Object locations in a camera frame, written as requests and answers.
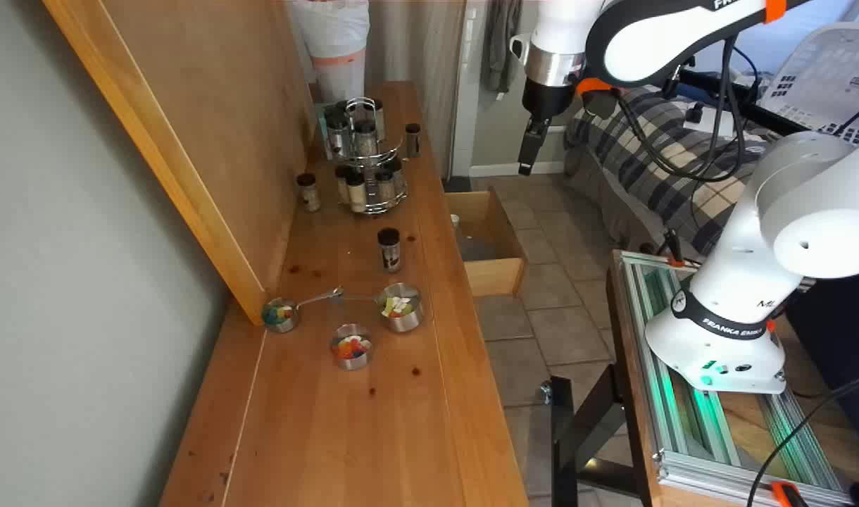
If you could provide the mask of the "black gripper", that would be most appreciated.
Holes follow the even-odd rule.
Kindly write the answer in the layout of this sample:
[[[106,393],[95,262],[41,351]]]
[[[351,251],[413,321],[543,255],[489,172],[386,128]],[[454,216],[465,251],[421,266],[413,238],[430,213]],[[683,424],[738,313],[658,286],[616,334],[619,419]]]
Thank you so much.
[[[533,175],[548,121],[572,105],[572,88],[543,88],[538,81],[527,81],[520,105],[528,113],[528,123],[517,148],[517,175]]]

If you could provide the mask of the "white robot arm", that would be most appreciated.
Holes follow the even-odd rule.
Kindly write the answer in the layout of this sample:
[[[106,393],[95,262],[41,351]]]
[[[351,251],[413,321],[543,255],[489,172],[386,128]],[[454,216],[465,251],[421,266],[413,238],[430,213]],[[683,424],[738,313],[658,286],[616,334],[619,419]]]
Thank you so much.
[[[528,123],[517,169],[583,81],[664,79],[681,58],[772,23],[803,0],[538,0],[524,64]],[[859,272],[859,145],[793,131],[772,143],[743,186],[714,251],[645,324],[651,351],[707,390],[779,393],[786,351],[766,330],[806,279]]]

